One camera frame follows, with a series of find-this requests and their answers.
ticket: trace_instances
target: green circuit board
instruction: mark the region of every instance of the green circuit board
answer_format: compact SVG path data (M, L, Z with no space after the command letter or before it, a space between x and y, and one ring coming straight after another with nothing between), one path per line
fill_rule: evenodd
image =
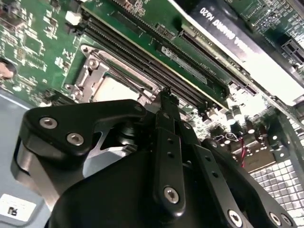
M256 32L263 33L270 43L276 45L277 36L272 31L289 33L297 41L301 41L303 26L299 18L294 16L297 12L293 10L288 14L283 13L285 16L282 16L275 25L269 24L266 29L262 18L264 15L260 13L256 15L257 12L254 10L259 8L263 1L254 0L252 1L254 4L248 4L248 1L231 0L230 4L245 20L252 20L250 23L255 24ZM65 84L75 82L85 60L79 47L82 44L95 47L100 45L89 36L69 35L65 31L65 16L70 10L70 0L58 0L58 6L53 5L54 0L16 0L16 2L19 4L20 16L26 25L17 31L10 31L0 21L0 52L1 57L12 62L18 72L10 80L1 80L0 89L36 106L41 103L47 89L55 89L69 96ZM127 11L147 28L156 32L159 39L139 25L134 25L125 16L122 17L120 12L123 8L115 0L91 0L83 3L82 8L111 27L117 35L123 35L141 47L150 56L159 60L164 67L184 77L206 95L225 105L226 97L222 85L228 85L231 78L217 63L198 54L197 50L180 36L181 25L185 22L184 17L166 0L130 0L129 2L133 4ZM269 10L276 12L283 6L282 3L280 7L278 4L279 2L276 2L276 7L271 8L265 3L264 8L267 12ZM194 76L190 73L191 69L187 69L188 66L174 60L172 56L166 56L159 49L163 44L175 46L183 55L193 60L195 65L206 72L202 75L203 78ZM244 73L240 67L231 62L231 59L226 58L230 66ZM193 107L187 107L192 113Z
M61 2L62 7L65 4L68 1ZM1 81L1 88L38 105L46 89L66 92L62 85L68 75L78 71L78 66L74 67L72 62L77 60L79 39L63 31L65 12L56 10L48 1L22 0L20 8L26 28L9 32L0 27L1 57L12 62L18 71L11 80Z
M65 15L69 10L70 1L60 0L59 7L52 6L52 0L20 0L20 17L26 22L26 26L18 31L8 31L0 27L0 51L1 56L12 62L18 74L11 80L1 81L1 88L9 91L15 96L38 105L46 89L55 89L63 94L68 94L65 89L65 83L72 83L76 77L84 56L78 51L81 44L92 44L92 40L87 36L75 37L69 35L64 30ZM152 0L154 4L163 4L170 7L167 2L157 2ZM163 53L156 51L155 40L146 34L135 34L122 25L120 21L114 19L111 13L115 11L112 0L91 1L89 4L93 6L105 18L114 29L124 29L127 36L136 43L142 45L148 52L158 55L164 65L178 74L185 77L188 81L198 86L209 97L212 97L220 104L225 104L226 95L223 90L223 82L228 81L223 75L221 69L214 66L207 60L200 63L200 66L209 74L209 77L199 75L203 78L195 78L189 71L182 68L178 63ZM147 15L152 15L155 10L153 4L147 5ZM172 10L166 21L172 21L178 15L177 11ZM173 30L174 26L169 27L174 34L178 31ZM191 48L184 48L184 51L194 52Z
M254 32L279 49L280 38L286 34L304 47L304 19L292 8L288 0L228 0L230 6L243 18ZM286 53L282 55L293 65ZM304 69L298 73L304 78Z

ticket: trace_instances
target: electronic component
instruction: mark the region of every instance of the electronic component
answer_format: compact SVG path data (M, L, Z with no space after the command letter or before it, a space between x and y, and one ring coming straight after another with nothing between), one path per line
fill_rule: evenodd
M17 69L11 62L0 58L0 79L11 79L16 73Z
M233 113L231 111L226 112L226 120L229 125L235 124L236 120L234 119Z
M158 31L160 34L165 34L165 32L167 31L166 28L161 25L161 24L157 24L156 25L156 31Z
M56 21L54 18L50 18L50 19L49 19L49 23L50 23L52 26L56 26L56 25L57 25L57 21Z
M235 105L232 107L232 112L233 112L234 119L236 121L242 121L243 115L242 115L241 109L238 105Z
M300 64L304 64L304 49L291 37L285 37L280 39L282 49L291 57L293 60Z
M20 16L14 13L8 13L3 9L0 9L0 25L6 28L10 32L22 29L26 22Z
M247 128L247 132L249 134L253 134L255 132L255 128L253 126L253 123L250 120L246 120L246 128Z
M60 10L61 6L58 0L50 0L49 4L56 10Z
M175 35L172 32L168 31L161 24L156 25L156 31L158 31L161 35L165 36L168 40L173 40L175 38Z

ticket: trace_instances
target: sticker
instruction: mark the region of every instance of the sticker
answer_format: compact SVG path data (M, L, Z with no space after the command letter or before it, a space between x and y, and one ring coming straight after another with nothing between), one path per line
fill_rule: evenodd
M27 222L36 207L35 203L3 194L0 198L0 215Z

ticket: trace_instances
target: motherboard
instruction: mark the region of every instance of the motherboard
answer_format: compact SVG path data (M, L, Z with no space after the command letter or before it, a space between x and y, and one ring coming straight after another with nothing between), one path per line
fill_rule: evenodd
M182 2L2 0L0 89L34 106L135 99L153 110L153 99L170 87L180 100L182 119L200 139L218 136L212 133L218 127L229 133L236 121L244 129L248 123L258 128L277 109L302 126L290 104L256 81L247 55L238 60L237 53L230 55L187 18L195 19L199 9L216 32L251 50L241 40L236 43L233 29L208 10L208 1ZM277 50L301 92L301 8L286 0L214 2L231 21L242 22L245 34ZM267 82L268 72L262 75Z
M156 113L165 90L200 141L217 141L304 226L291 165L303 158L291 137L304 135L301 2L0 0L0 96L36 107L132 99Z

